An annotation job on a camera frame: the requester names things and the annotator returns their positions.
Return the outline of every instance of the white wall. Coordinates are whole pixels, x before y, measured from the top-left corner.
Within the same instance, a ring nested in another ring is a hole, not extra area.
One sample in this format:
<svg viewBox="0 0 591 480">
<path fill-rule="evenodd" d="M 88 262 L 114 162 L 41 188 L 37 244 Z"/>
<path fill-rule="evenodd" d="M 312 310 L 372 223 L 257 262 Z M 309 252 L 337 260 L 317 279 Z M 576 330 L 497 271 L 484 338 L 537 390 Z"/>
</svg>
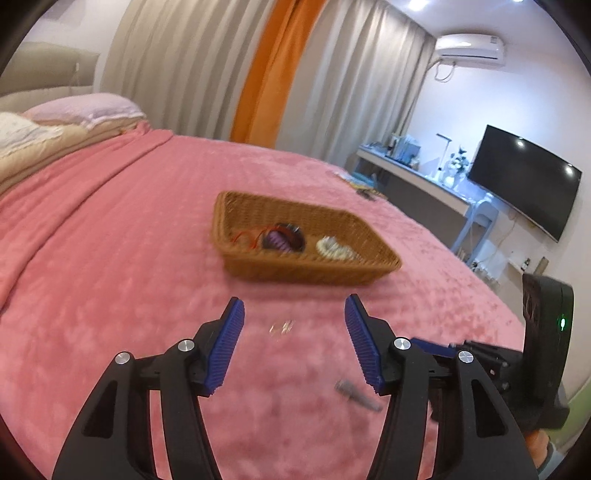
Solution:
<svg viewBox="0 0 591 480">
<path fill-rule="evenodd" d="M 444 142 L 436 138 L 438 132 L 454 140 L 450 152 L 461 143 L 472 158 L 490 124 L 550 150 L 583 171 L 573 213 L 558 244 L 519 216 L 499 252 L 486 262 L 499 275 L 499 296 L 517 314 L 521 277 L 507 265 L 510 256 L 519 262 L 530 257 L 534 267 L 546 256 L 550 260 L 546 274 L 574 287 L 573 333 L 564 377 L 569 394 L 591 375 L 587 346 L 591 340 L 591 77 L 582 62 L 572 58 L 508 46 L 506 66 L 500 69 L 458 67 L 449 83 L 436 82 L 433 69 L 409 128 L 423 146 L 421 162 L 441 155 Z M 440 76 L 449 68 L 442 66 Z M 503 213 L 480 260 L 495 252 L 511 226 Z"/>
<path fill-rule="evenodd" d="M 58 0 L 25 41 L 46 41 L 99 53 L 95 91 L 121 18 L 131 0 Z"/>
</svg>

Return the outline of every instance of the curtain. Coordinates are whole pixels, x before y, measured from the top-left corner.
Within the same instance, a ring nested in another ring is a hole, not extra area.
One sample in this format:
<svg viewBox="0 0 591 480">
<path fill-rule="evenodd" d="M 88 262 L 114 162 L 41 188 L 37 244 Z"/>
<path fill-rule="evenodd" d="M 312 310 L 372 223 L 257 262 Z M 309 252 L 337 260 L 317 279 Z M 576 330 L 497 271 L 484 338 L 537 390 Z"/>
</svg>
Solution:
<svg viewBox="0 0 591 480">
<path fill-rule="evenodd" d="M 434 45 L 385 0 L 328 0 L 275 147 L 344 166 L 358 145 L 404 134 Z"/>
<path fill-rule="evenodd" d="M 273 148 L 324 0 L 277 0 L 242 92 L 231 140 Z"/>
<path fill-rule="evenodd" d="M 155 128 L 230 137 L 274 0 L 132 0 L 101 91 L 132 99 Z"/>
</svg>

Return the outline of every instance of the beige curtain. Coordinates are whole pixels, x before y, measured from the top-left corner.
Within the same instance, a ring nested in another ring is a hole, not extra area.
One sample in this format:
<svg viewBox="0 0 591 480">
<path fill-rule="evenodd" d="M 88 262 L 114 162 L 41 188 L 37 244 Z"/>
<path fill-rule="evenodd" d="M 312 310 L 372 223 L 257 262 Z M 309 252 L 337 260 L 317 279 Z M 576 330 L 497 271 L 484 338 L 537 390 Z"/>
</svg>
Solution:
<svg viewBox="0 0 591 480">
<path fill-rule="evenodd" d="M 328 0 L 276 148 L 344 166 L 359 144 L 405 133 L 434 45 L 385 0 Z"/>
<path fill-rule="evenodd" d="M 227 140 L 274 0 L 132 0 L 101 91 L 132 99 L 156 128 Z"/>
</svg>

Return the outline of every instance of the orange curtain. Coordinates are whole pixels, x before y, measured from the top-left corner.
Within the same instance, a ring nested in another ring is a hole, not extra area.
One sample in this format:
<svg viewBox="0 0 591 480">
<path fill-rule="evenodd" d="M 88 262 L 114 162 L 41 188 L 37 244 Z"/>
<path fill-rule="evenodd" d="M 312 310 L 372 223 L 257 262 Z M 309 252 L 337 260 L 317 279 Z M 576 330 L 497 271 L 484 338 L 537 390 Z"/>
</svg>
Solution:
<svg viewBox="0 0 591 480">
<path fill-rule="evenodd" d="M 233 142 L 275 147 L 306 42 L 325 0 L 277 0 L 242 90 Z"/>
</svg>

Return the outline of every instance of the ceiling light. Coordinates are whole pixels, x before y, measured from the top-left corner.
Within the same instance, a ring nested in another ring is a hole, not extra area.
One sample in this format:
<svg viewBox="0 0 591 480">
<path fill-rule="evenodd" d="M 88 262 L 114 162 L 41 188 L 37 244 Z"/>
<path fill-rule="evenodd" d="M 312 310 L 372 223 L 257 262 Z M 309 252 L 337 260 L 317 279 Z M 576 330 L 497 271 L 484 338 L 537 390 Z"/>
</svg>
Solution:
<svg viewBox="0 0 591 480">
<path fill-rule="evenodd" d="M 415 12 L 418 12 L 420 10 L 422 10 L 423 8 L 425 8 L 428 4 L 427 0 L 410 0 L 410 3 L 408 4 L 408 7 L 410 10 L 414 10 Z"/>
</svg>

